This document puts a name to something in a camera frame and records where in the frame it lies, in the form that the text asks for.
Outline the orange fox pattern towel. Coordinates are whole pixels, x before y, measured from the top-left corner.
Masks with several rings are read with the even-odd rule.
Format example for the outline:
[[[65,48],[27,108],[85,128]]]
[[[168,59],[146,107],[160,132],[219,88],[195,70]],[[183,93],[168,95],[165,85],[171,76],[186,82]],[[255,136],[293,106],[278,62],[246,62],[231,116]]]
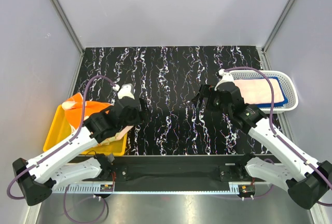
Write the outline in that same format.
[[[65,118],[68,121],[72,134],[78,129],[81,121],[81,112],[83,107],[83,95],[81,93],[76,93],[64,103],[62,103],[62,109],[65,113]],[[98,113],[106,107],[113,106],[110,103],[96,102],[96,101],[86,101],[85,102],[85,114],[84,120],[89,118],[92,114]],[[123,130],[116,133],[115,136],[106,138],[104,141],[98,144],[98,146],[109,145],[112,142],[119,141],[128,133],[133,126],[126,126]]]

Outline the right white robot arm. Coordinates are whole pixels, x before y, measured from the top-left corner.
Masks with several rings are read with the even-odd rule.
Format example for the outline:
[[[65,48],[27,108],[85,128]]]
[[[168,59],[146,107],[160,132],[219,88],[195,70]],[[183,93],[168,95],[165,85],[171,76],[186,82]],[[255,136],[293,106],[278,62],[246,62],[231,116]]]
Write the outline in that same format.
[[[217,86],[201,85],[198,94],[191,100],[199,108],[206,99],[206,110],[221,112],[242,132],[263,144],[285,169],[250,156],[246,163],[236,167],[240,180],[250,177],[269,182],[285,191],[300,207],[311,209],[320,203],[322,196],[331,189],[331,163],[320,162],[311,157],[269,120],[256,105],[245,103],[240,89],[233,82]]]

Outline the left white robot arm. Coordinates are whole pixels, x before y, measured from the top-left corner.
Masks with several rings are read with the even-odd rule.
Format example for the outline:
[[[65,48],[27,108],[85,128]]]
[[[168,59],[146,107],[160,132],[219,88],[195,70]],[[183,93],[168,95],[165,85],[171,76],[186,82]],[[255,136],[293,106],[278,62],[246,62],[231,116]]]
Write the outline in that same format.
[[[125,96],[115,105],[92,114],[83,121],[80,130],[40,156],[29,160],[18,158],[12,167],[26,203],[29,206],[39,204],[57,189],[81,180],[109,179],[112,168],[106,155],[96,154],[74,165],[67,163],[125,127],[140,125],[149,118],[150,111],[145,100]]]

